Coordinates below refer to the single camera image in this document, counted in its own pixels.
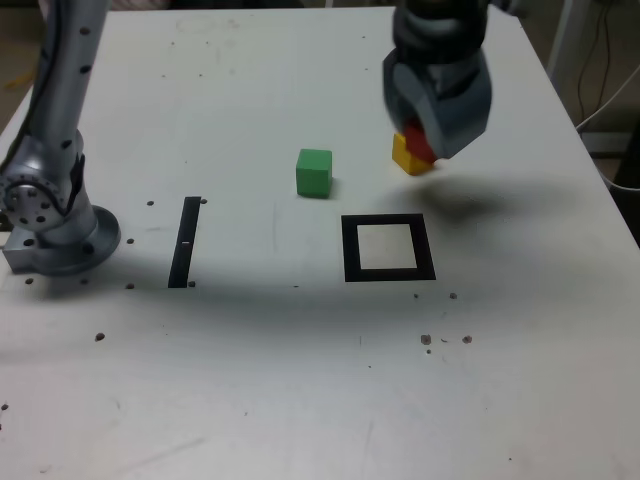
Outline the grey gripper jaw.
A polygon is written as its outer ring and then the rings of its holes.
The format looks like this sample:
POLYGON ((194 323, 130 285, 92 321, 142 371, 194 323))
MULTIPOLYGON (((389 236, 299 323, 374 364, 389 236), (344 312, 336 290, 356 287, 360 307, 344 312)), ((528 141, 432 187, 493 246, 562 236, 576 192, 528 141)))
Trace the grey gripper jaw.
POLYGON ((450 159, 486 129, 491 78, 482 49, 448 64, 428 64, 393 50, 393 125, 415 127, 437 159, 450 159))
POLYGON ((382 63, 383 69, 383 98, 389 118, 397 132, 405 130, 409 118, 408 107, 398 93, 393 72, 398 63, 398 55, 389 53, 382 63))

